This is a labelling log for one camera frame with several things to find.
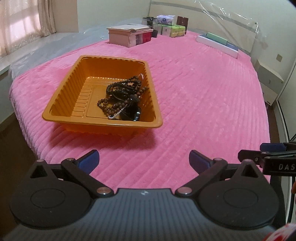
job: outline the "electrical outlet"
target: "electrical outlet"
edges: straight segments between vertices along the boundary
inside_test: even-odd
[[[277,55],[277,57],[276,57],[276,60],[278,61],[278,62],[281,62],[281,60],[283,59],[283,57],[281,56],[281,55]]]

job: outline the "beaded bracelet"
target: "beaded bracelet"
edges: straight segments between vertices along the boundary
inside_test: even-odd
[[[108,116],[108,119],[113,120],[132,102],[135,102],[134,98],[131,100],[131,95],[134,95],[139,101],[141,95],[147,89],[148,87],[142,87],[142,81],[140,81],[137,76],[133,76],[128,80],[108,85],[106,88],[106,94],[109,95],[109,97],[99,100],[97,106]],[[108,106],[109,102],[112,100],[119,100],[119,102],[112,106]]]

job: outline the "red object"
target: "red object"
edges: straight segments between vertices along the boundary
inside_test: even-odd
[[[295,235],[296,224],[288,223],[280,229],[276,230],[274,233],[267,235],[263,241],[285,241],[292,235]]]
[[[142,38],[143,38],[142,43],[146,43],[146,42],[151,41],[151,32],[150,33],[144,33]]]

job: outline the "circular pad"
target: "circular pad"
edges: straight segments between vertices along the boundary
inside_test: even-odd
[[[55,228],[80,219],[90,203],[89,193],[78,184],[41,177],[17,189],[11,198],[10,210],[23,225]]]
[[[251,190],[243,188],[230,189],[224,193],[227,204],[237,208],[247,208],[258,202],[258,196]]]
[[[213,222],[231,229],[254,229],[270,223],[278,198],[269,185],[258,182],[219,181],[198,196],[199,207]]]
[[[65,194],[58,189],[42,189],[35,192],[32,203],[40,208],[52,208],[61,205],[65,200]]]

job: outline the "stacked boxes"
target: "stacked boxes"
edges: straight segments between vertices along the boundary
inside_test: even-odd
[[[186,27],[175,24],[175,20],[176,16],[157,16],[158,34],[171,38],[184,36]]]

